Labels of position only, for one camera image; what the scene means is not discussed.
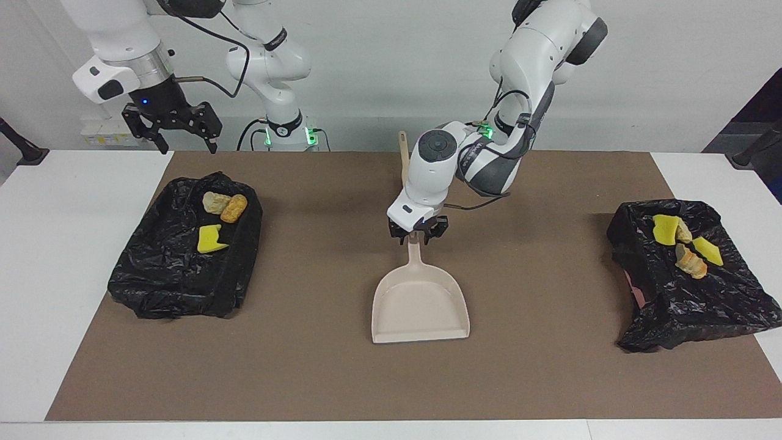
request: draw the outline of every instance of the dark floor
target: dark floor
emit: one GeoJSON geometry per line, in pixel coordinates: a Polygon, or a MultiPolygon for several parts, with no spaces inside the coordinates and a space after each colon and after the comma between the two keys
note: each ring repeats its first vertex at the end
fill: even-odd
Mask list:
{"type": "MultiPolygon", "coordinates": [[[[749,100],[746,106],[703,150],[704,153],[740,153],[771,125],[782,119],[782,69],[749,100]]],[[[782,204],[782,136],[752,157],[752,167],[782,204]]]]}

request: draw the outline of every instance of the dustpan pan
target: dustpan pan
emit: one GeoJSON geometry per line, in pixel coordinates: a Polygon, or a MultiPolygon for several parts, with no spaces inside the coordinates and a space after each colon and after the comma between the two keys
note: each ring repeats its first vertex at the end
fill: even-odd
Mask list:
{"type": "MultiPolygon", "coordinates": [[[[403,180],[407,140],[400,132],[403,180]]],[[[372,302],[372,341],[434,341],[470,334],[470,319],[459,284],[446,271],[421,260],[420,233],[407,237],[410,261],[380,280],[372,302]]]]}

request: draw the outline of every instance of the brown mat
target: brown mat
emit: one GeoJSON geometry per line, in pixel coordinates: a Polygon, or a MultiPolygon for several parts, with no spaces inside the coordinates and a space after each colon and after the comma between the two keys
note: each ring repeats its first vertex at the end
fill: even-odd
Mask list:
{"type": "Polygon", "coordinates": [[[399,169],[393,153],[176,153],[163,182],[222,170],[259,194],[245,306],[150,321],[105,299],[47,420],[782,417],[752,336],[614,345],[632,299],[606,227],[623,201],[672,196],[646,153],[532,152],[512,197],[449,211],[423,250],[460,283],[470,338],[373,345],[375,287],[407,258],[385,217],[399,169]]]}

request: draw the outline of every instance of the white table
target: white table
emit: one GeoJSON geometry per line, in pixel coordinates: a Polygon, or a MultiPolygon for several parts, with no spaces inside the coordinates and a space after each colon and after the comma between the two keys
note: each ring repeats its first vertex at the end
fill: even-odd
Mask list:
{"type": "MultiPolygon", "coordinates": [[[[655,153],[677,198],[703,200],[782,303],[782,207],[724,157],[655,153]]],[[[52,151],[0,187],[0,438],[778,440],[774,420],[44,422],[117,255],[168,164],[157,152],[52,151]]],[[[782,377],[782,329],[756,335],[782,377]]]]}

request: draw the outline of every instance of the trash bag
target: trash bag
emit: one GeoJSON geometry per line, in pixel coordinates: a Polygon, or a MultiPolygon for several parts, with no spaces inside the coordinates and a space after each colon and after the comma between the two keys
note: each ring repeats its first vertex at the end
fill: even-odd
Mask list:
{"type": "Polygon", "coordinates": [[[255,191],[221,172],[169,182],[139,223],[109,279],[114,301],[139,318],[225,317],[242,306],[252,275],[263,214],[255,191]],[[247,197],[234,224],[204,211],[207,191],[247,197]],[[200,254],[199,227],[221,225],[228,248],[200,254]]]}
{"type": "Polygon", "coordinates": [[[685,341],[705,341],[782,326],[782,310],[760,282],[720,223],[700,201],[650,200],[619,206],[608,239],[612,258],[624,269],[634,302],[633,321],[617,345],[629,352],[671,349],[685,341]],[[653,215],[681,217],[693,237],[719,247],[723,266],[706,262],[700,280],[676,267],[674,246],[653,235],[653,215]]]}

